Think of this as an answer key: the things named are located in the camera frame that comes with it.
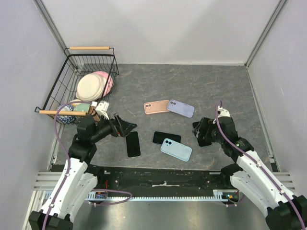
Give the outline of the blue phone black screen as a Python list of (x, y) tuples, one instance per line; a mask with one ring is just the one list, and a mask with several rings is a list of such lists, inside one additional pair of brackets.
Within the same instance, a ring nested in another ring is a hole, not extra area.
[(176, 134), (170, 134), (165, 132), (155, 131), (153, 135), (153, 143), (162, 145), (163, 141), (168, 138), (178, 143), (181, 142), (181, 136)]

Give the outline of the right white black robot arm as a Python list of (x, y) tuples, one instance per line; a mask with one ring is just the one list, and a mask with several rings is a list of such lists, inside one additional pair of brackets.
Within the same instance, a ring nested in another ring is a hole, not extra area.
[(254, 147), (238, 135), (231, 117), (203, 117), (193, 134), (201, 146), (219, 143), (234, 163), (221, 169), (220, 184), (242, 192), (264, 215), (271, 230), (305, 230), (307, 199), (296, 196), (266, 167)]

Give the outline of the purple phone case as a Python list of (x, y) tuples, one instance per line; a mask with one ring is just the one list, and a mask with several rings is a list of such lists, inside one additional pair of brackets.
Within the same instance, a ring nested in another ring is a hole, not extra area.
[(191, 105), (172, 99), (167, 105), (167, 110), (187, 118), (192, 118), (195, 108)]

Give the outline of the light blue phone case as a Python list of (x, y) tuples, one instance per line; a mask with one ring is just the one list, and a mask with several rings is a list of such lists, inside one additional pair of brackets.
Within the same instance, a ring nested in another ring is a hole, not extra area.
[(188, 162), (192, 153), (192, 148), (179, 142), (166, 138), (160, 148), (161, 152), (175, 157), (184, 162)]

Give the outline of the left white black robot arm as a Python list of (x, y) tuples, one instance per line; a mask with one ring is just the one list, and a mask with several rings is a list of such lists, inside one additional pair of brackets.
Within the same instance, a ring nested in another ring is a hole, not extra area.
[(80, 207), (94, 188), (105, 184), (99, 172), (87, 172), (97, 151), (96, 142), (111, 135), (126, 137), (137, 125), (119, 115), (97, 123), (90, 115), (80, 119), (72, 145), (66, 150), (63, 172), (51, 196), (39, 211), (32, 211), (29, 223), (34, 230), (71, 230)]

